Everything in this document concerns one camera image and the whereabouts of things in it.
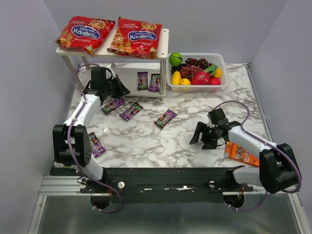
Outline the purple m&m pack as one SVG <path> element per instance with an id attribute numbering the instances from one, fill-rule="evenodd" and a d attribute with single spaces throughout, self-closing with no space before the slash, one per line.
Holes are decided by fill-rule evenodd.
<path id="1" fill-rule="evenodd" d="M 142 90 L 148 90 L 148 72 L 138 72 L 138 85 L 137 85 L 137 90 L 142 91 Z"/>
<path id="2" fill-rule="evenodd" d="M 129 121 L 133 116 L 135 116 L 141 110 L 143 110 L 143 107 L 136 102 L 132 104 L 125 112 L 123 112 L 119 116 L 123 118 L 125 121 Z"/>
<path id="3" fill-rule="evenodd" d="M 151 74 L 151 82 L 149 86 L 150 92 L 160 91 L 160 74 Z"/>
<path id="4" fill-rule="evenodd" d="M 168 109 L 161 117 L 154 121 L 154 124 L 160 129 L 163 129 L 165 125 L 175 117 L 176 113 Z"/>
<path id="5" fill-rule="evenodd" d="M 122 98 L 115 98 L 114 100 L 106 104 L 105 106 L 101 107 L 101 111 L 107 115 L 111 113 L 113 110 L 119 108 L 123 104 L 124 104 L 124 100 Z"/>
<path id="6" fill-rule="evenodd" d="M 102 154 L 104 154 L 106 152 L 106 150 L 102 146 L 102 144 L 100 143 L 100 141 L 97 138 L 97 136 L 95 135 L 95 133 L 94 132 L 89 133 L 88 136 L 89 136 L 91 151 L 92 151 L 94 157 L 97 158 L 97 157 L 101 156 Z"/>

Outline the red candy bag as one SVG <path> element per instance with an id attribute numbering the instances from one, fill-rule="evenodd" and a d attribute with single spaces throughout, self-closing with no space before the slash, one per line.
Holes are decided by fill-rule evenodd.
<path id="1" fill-rule="evenodd" d="M 156 59 L 162 24 L 119 17 L 107 51 L 120 56 Z"/>
<path id="2" fill-rule="evenodd" d="M 55 43 L 60 48 L 82 49 L 93 57 L 106 41 L 114 26 L 115 21 L 113 20 L 74 16 L 55 40 Z"/>

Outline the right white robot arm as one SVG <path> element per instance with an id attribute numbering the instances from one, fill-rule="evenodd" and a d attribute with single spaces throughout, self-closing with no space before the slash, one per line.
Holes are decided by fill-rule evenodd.
<path id="1" fill-rule="evenodd" d="M 224 139 L 259 160 L 258 167 L 232 169 L 229 172 L 231 182 L 261 186 L 271 194 L 286 192 L 289 187 L 301 184 L 302 177 L 290 145 L 278 145 L 252 134 L 241 123 L 228 121 L 221 108 L 210 111 L 208 117 L 212 125 L 198 122 L 190 144 L 201 141 L 203 150 L 212 150 L 217 148 L 219 139 Z"/>

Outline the white two-tier shelf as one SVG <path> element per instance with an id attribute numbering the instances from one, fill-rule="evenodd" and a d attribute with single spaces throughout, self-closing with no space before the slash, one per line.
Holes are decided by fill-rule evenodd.
<path id="1" fill-rule="evenodd" d="M 121 82 L 130 90 L 130 96 L 133 97 L 149 97 L 164 100 L 166 94 L 166 61 L 168 57 L 169 47 L 169 29 L 162 29 L 158 46 L 158 54 L 156 59 L 142 59 L 136 57 L 120 56 L 107 52 L 107 48 L 113 41 L 116 29 L 114 28 L 109 34 L 104 44 L 96 51 L 92 57 L 80 49 L 65 49 L 58 47 L 56 54 L 61 56 L 70 71 L 74 70 L 74 65 L 70 61 L 70 57 L 80 57 L 84 63 L 97 63 L 107 66 L 119 75 Z M 160 91 L 139 91 L 137 90 L 137 72 L 147 71 L 148 74 L 160 74 Z"/>

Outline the orange snack box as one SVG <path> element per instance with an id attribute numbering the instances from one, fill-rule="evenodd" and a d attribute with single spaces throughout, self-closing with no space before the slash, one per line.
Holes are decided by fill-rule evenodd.
<path id="1" fill-rule="evenodd" d="M 224 156 L 250 166 L 259 167 L 260 165 L 259 159 L 253 154 L 229 141 L 226 142 Z"/>

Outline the yellow toy lemon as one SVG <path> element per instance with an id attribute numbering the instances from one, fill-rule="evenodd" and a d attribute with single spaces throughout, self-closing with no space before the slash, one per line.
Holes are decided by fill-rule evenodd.
<path id="1" fill-rule="evenodd" d="M 191 85 L 191 81 L 187 78 L 182 78 L 179 82 L 179 85 Z"/>

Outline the pink toy dragon fruit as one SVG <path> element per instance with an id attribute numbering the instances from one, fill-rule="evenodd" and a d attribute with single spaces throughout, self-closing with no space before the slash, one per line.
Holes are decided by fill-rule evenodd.
<path id="1" fill-rule="evenodd" d="M 210 77 L 215 73 L 216 69 L 217 65 L 213 64 L 205 70 L 196 72 L 191 79 L 191 85 L 208 85 Z"/>

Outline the yellow toy mango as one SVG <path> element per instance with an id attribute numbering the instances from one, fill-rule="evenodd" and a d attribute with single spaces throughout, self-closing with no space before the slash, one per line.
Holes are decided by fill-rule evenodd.
<path id="1" fill-rule="evenodd" d="M 179 85 L 181 80 L 182 80 L 182 77 L 181 77 L 180 72 L 179 71 L 175 71 L 172 74 L 172 77 L 171 77 L 171 84 L 172 85 Z"/>

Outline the orange yellow toy fruit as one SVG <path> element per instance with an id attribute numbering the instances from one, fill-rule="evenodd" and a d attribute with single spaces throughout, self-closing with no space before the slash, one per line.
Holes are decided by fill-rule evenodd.
<path id="1" fill-rule="evenodd" d="M 216 68 L 213 77 L 215 78 L 222 78 L 223 76 L 223 70 L 221 68 Z"/>

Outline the red toy grapes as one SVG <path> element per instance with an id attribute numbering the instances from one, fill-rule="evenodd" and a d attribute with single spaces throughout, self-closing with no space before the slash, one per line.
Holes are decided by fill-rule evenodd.
<path id="1" fill-rule="evenodd" d="M 187 65 L 182 66 L 180 69 L 180 75 L 182 78 L 192 78 L 197 72 L 202 71 L 202 69 L 199 66 L 195 65 Z"/>

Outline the green toy ball fruit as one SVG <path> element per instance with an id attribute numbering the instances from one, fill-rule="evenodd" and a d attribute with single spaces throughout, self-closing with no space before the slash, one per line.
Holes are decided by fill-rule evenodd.
<path id="1" fill-rule="evenodd" d="M 178 52 L 173 52 L 169 56 L 169 63 L 172 66 L 179 66 L 182 63 L 182 55 Z"/>

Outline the dark purple toy grapes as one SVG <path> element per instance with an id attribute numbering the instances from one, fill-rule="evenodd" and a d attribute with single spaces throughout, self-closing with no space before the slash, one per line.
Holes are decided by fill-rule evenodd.
<path id="1" fill-rule="evenodd" d="M 196 67 L 200 67 L 203 70 L 212 66 L 212 63 L 208 62 L 205 58 L 196 59 L 196 58 L 189 57 L 185 60 L 185 64 L 189 66 L 194 65 Z"/>

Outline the white plastic fruit basket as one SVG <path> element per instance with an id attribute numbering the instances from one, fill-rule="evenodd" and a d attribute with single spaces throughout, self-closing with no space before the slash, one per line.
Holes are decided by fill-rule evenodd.
<path id="1" fill-rule="evenodd" d="M 169 59 L 167 59 L 167 84 L 171 87 L 173 92 L 178 93 L 185 93 L 185 92 L 191 92 L 191 93 L 214 93 L 219 90 L 226 89 L 229 81 L 226 71 L 226 66 L 223 60 L 223 57 L 219 54 L 212 54 L 212 53 L 180 53 L 182 55 L 182 63 L 179 66 L 172 66 L 169 63 Z M 172 85 L 171 84 L 171 77 L 172 74 L 175 71 L 180 71 L 182 66 L 187 66 L 185 64 L 185 60 L 187 58 L 205 58 L 208 62 L 211 62 L 212 64 L 216 64 L 218 68 L 221 68 L 223 70 L 223 76 L 220 78 L 221 85 Z"/>

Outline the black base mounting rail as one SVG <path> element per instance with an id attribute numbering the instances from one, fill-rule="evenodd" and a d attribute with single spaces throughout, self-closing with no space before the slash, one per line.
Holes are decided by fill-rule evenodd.
<path id="1" fill-rule="evenodd" d="M 83 180 L 80 192 L 91 195 L 97 207 L 134 203 L 222 203 L 224 193 L 251 192 L 237 184 L 232 168 L 106 168 L 105 188 Z"/>

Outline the aluminium frame rail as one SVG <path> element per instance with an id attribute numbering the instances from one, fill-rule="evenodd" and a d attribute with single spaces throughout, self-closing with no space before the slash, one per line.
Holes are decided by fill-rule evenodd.
<path id="1" fill-rule="evenodd" d="M 84 191 L 77 182 L 79 176 L 44 176 L 39 189 L 40 196 L 108 196 L 109 193 L 97 193 L 91 189 Z"/>

